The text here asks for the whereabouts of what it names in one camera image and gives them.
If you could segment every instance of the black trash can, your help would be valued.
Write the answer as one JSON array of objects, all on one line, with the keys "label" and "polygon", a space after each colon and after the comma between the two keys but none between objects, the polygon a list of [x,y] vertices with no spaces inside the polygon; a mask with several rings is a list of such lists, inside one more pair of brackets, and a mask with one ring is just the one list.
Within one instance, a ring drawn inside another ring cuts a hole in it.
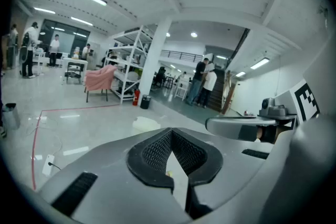
[{"label": "black trash can", "polygon": [[142,108],[142,109],[148,109],[148,107],[149,107],[149,103],[151,102],[151,97],[149,96],[149,95],[146,95],[146,94],[144,94],[143,96],[142,96],[142,100],[141,100],[141,105],[140,105],[140,107]]}]

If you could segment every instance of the concrete floor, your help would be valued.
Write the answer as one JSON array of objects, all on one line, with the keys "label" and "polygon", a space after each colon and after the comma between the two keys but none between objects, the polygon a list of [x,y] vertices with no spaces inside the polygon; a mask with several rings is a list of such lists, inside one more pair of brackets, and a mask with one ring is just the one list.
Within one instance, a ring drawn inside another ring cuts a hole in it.
[{"label": "concrete floor", "polygon": [[[44,75],[34,79],[23,79],[18,72],[9,70],[2,78],[2,101],[17,104],[20,127],[8,130],[0,149],[14,179],[34,190],[58,172],[53,167],[50,176],[42,173],[47,155],[54,155],[54,164],[62,169],[100,144],[134,135],[132,123],[138,116],[153,119],[161,127],[185,127],[208,133],[200,122],[216,115],[185,105],[184,116],[155,100],[148,110],[134,107],[131,102],[119,105],[120,100],[112,92],[108,94],[108,102],[100,91],[90,92],[86,103],[84,86],[78,80],[69,79],[69,84],[61,84],[60,68],[44,67]],[[184,106],[181,99],[175,101]],[[187,176],[173,154],[167,170],[173,172],[173,195],[184,207]]]},{"label": "concrete floor", "polygon": [[220,113],[212,110],[210,108],[198,107],[196,105],[190,106],[182,101],[182,98],[174,97],[176,87],[173,86],[172,89],[160,88],[155,91],[151,91],[150,96],[157,102],[164,104],[168,108],[175,110],[176,112],[199,122],[200,124],[205,124],[206,119],[218,117]]}]

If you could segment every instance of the fire extinguisher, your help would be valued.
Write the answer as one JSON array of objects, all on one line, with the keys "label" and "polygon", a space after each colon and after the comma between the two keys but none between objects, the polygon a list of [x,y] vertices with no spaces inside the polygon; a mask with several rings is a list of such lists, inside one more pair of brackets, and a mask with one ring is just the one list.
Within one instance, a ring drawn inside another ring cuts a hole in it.
[{"label": "fire extinguisher", "polygon": [[138,105],[139,96],[140,96],[140,90],[136,89],[134,91],[133,105]]}]

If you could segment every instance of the man in white shirt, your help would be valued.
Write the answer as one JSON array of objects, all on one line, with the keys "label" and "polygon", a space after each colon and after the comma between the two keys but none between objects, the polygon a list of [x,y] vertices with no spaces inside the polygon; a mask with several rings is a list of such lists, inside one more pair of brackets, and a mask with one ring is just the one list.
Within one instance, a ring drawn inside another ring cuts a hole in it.
[{"label": "man in white shirt", "polygon": [[204,99],[203,108],[206,108],[206,106],[208,105],[209,96],[210,96],[212,90],[214,89],[216,80],[217,80],[217,75],[214,72],[214,69],[212,69],[208,72],[208,74],[205,77],[205,83],[203,85],[201,94],[199,95],[199,97],[197,99],[197,105],[198,106],[201,105],[201,100]]},{"label": "man in white shirt", "polygon": [[90,44],[87,43],[86,47],[83,49],[82,52],[82,60],[86,60],[89,52],[90,52]]},{"label": "man in white shirt", "polygon": [[58,51],[58,47],[59,47],[59,35],[55,35],[55,39],[51,42],[50,44],[50,49],[49,49],[49,58],[50,58],[50,62],[49,62],[49,66],[51,68],[54,68],[56,66],[56,53]]},{"label": "man in white shirt", "polygon": [[32,79],[35,77],[33,75],[33,47],[36,45],[39,45],[41,43],[40,40],[37,40],[37,31],[38,28],[37,22],[33,22],[33,24],[26,29],[26,31],[23,34],[23,44],[22,46],[27,47],[27,59],[22,64],[22,76],[27,76],[26,67],[28,66],[28,78]]}]

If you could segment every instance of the white chair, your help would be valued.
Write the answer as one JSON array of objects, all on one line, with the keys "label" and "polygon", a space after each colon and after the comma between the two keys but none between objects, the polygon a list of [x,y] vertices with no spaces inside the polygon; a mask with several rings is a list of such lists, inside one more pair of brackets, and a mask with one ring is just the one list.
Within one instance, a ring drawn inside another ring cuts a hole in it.
[{"label": "white chair", "polygon": [[189,88],[189,79],[184,79],[184,78],[180,78],[177,82],[177,87],[176,87],[176,91],[175,91],[175,96],[174,97],[180,97],[182,98],[182,101],[184,101],[187,92],[188,92],[188,88]]}]

